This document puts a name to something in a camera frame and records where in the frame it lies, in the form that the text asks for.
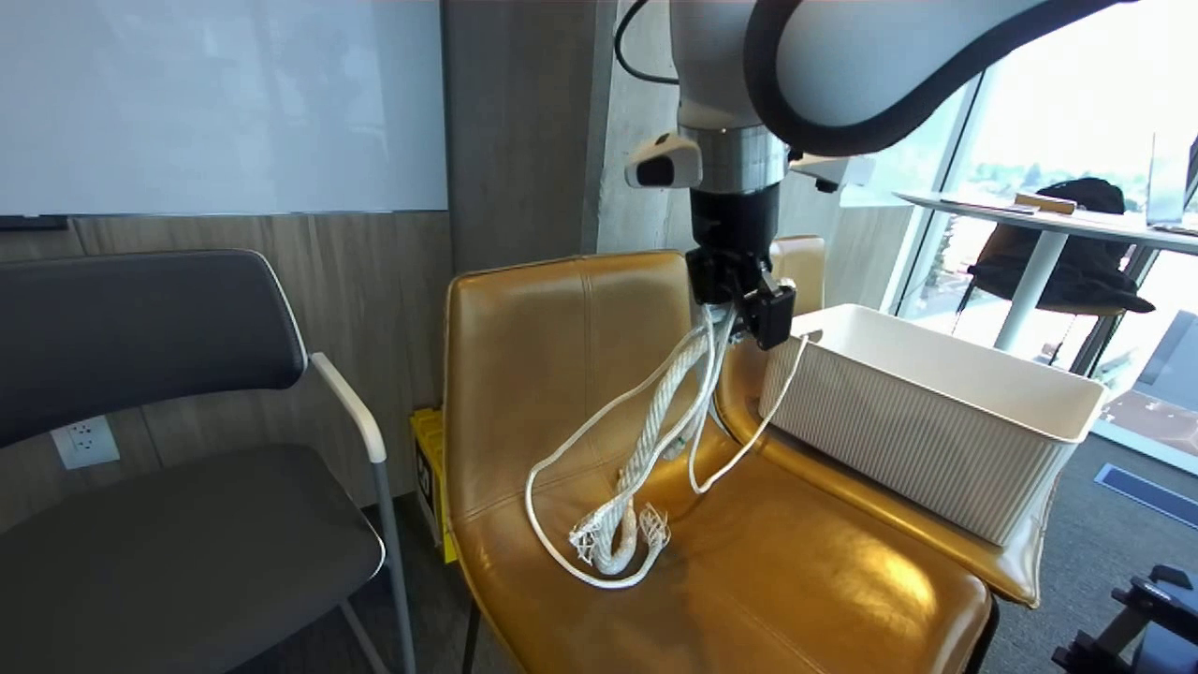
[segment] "gray chair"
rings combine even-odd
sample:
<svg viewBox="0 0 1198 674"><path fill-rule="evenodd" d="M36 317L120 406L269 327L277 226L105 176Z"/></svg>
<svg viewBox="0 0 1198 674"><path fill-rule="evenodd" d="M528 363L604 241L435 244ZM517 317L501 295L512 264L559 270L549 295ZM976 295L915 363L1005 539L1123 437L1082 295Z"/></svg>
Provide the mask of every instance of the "gray chair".
<svg viewBox="0 0 1198 674"><path fill-rule="evenodd" d="M315 371L358 427L376 526L309 445L212 448L0 533L0 671L227 671L388 571L417 671L376 417L302 347L264 255L180 252L0 265L0 448L118 410L290 388Z"/></svg>

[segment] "white storage bin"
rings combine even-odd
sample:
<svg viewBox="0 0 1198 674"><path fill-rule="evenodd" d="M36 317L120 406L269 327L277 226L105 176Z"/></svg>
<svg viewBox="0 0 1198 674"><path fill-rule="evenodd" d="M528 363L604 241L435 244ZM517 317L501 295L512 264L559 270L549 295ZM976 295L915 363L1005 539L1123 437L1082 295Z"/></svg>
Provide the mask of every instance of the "white storage bin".
<svg viewBox="0 0 1198 674"><path fill-rule="evenodd" d="M1006 546L1045 514L1100 387L865 309L793 317L808 341L774 427L896 495ZM793 363L773 352L760 413Z"/></svg>

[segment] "table leg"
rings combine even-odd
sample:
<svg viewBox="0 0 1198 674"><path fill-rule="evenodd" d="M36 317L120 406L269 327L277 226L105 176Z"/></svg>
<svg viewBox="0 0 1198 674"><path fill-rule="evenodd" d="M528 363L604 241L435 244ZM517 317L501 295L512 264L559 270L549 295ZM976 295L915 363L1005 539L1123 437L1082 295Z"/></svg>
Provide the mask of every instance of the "table leg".
<svg viewBox="0 0 1198 674"><path fill-rule="evenodd" d="M1026 264L1019 286L1016 286L1016 295L1011 295L1011 310L1005 317L1005 330L995 339L995 347L1011 352L1016 347L1016 339L1022 330L1022 324L1037 310L1041 295L1045 295L1045 286L1055 270L1055 257L1064 252L1071 235L1067 231L1041 231L1037 249L1035 249L1035 257Z"/></svg>

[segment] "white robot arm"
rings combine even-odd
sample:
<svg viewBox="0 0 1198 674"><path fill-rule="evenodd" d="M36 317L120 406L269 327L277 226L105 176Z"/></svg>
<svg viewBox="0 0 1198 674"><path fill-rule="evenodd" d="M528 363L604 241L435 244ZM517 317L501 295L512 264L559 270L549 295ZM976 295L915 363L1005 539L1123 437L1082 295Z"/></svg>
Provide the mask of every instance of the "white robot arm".
<svg viewBox="0 0 1198 674"><path fill-rule="evenodd" d="M1011 49L1113 4L670 0L697 299L734 305L765 347L785 341L793 295L769 280L785 158L883 150Z"/></svg>

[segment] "chair armrest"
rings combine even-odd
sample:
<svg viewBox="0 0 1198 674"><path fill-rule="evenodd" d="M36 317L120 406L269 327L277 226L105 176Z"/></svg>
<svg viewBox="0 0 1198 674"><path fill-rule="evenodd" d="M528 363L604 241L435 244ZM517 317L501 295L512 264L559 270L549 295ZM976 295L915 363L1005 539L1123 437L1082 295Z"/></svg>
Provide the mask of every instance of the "chair armrest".
<svg viewBox="0 0 1198 674"><path fill-rule="evenodd" d="M371 463L387 463L387 443L362 396L346 381L330 356L311 352L311 366L322 373L350 418L358 427Z"/></svg>

